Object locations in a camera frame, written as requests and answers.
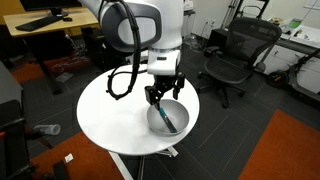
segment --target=round white table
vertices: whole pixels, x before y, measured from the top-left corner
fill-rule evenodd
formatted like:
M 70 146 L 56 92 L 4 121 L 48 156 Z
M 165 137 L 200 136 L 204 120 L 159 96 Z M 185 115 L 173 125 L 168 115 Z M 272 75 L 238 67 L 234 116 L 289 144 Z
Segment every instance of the round white table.
M 146 69 L 141 65 L 139 70 Z M 131 71 L 132 66 L 123 66 L 117 70 Z M 165 150 L 181 141 L 193 128 L 199 115 L 199 99 L 189 81 L 181 89 L 178 102 L 189 113 L 189 124 L 178 135 L 164 136 L 155 133 L 149 127 L 147 110 L 150 104 L 145 97 L 145 86 L 152 86 L 153 75 L 142 73 L 130 94 L 115 100 L 106 93 L 108 71 L 94 79 L 83 91 L 78 101 L 77 117 L 84 134 L 98 146 L 122 155 L 148 155 Z M 119 74 L 113 79 L 116 94 L 124 93 L 129 85 L 131 74 Z M 162 99 L 173 99 L 172 90 Z

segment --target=gray carpet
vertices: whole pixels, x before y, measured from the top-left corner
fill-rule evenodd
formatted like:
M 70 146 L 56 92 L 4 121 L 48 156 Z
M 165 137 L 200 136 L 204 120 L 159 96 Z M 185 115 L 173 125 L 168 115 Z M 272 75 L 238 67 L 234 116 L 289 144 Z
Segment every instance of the gray carpet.
M 199 80 L 205 57 L 184 45 L 180 70 L 195 87 L 208 81 Z M 60 85 L 64 93 L 52 95 L 45 79 L 22 84 L 25 113 L 30 125 L 62 126 L 58 136 L 47 139 L 56 145 L 81 131 L 76 117 L 77 100 L 83 89 L 101 72 L 88 66 Z M 175 146 L 177 157 L 149 155 L 146 157 L 144 179 L 237 179 L 263 134 L 274 111 L 280 109 L 305 124 L 320 130 L 320 110 L 299 101 L 286 90 L 275 89 L 265 77 L 255 74 L 241 85 L 247 90 L 243 98 L 228 91 L 231 105 L 223 109 L 215 91 L 199 94 L 200 114 L 191 133 Z M 30 141 L 30 157 L 46 148 Z M 120 156 L 135 178 L 139 157 Z

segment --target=black mesh chair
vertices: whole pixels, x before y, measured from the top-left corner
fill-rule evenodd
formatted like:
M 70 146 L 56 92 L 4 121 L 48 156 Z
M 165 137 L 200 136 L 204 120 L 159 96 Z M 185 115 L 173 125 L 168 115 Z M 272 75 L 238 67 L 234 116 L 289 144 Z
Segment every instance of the black mesh chair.
M 247 17 L 234 19 L 229 25 L 223 51 L 208 48 L 213 55 L 204 64 L 207 73 L 199 72 L 198 78 L 205 76 L 214 80 L 217 89 L 221 89 L 224 94 L 223 107 L 229 107 L 226 87 L 239 91 L 240 97 L 244 96 L 245 90 L 235 85 L 252 76 L 257 57 L 274 45 L 280 36 L 280 28 L 270 22 Z M 200 93 L 207 87 L 197 88 L 197 92 Z

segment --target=computer monitor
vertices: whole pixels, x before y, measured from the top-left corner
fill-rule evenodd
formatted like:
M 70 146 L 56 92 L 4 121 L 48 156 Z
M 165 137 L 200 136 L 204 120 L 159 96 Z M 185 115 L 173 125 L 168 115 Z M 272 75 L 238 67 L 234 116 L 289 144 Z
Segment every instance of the computer monitor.
M 20 0 L 25 11 L 51 10 L 53 16 L 67 16 L 61 8 L 81 7 L 77 0 Z

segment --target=metal bowl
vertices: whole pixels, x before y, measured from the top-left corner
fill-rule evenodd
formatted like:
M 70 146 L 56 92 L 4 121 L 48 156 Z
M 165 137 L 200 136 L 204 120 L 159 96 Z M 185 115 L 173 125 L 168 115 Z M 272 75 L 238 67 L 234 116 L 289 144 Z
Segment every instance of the metal bowl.
M 160 106 L 169 117 L 177 132 L 170 132 L 168 126 L 162 119 L 160 112 L 154 106 L 150 106 L 147 111 L 147 119 L 150 128 L 154 132 L 171 136 L 181 133 L 188 126 L 189 113 L 182 104 L 175 100 L 163 99 L 160 101 Z

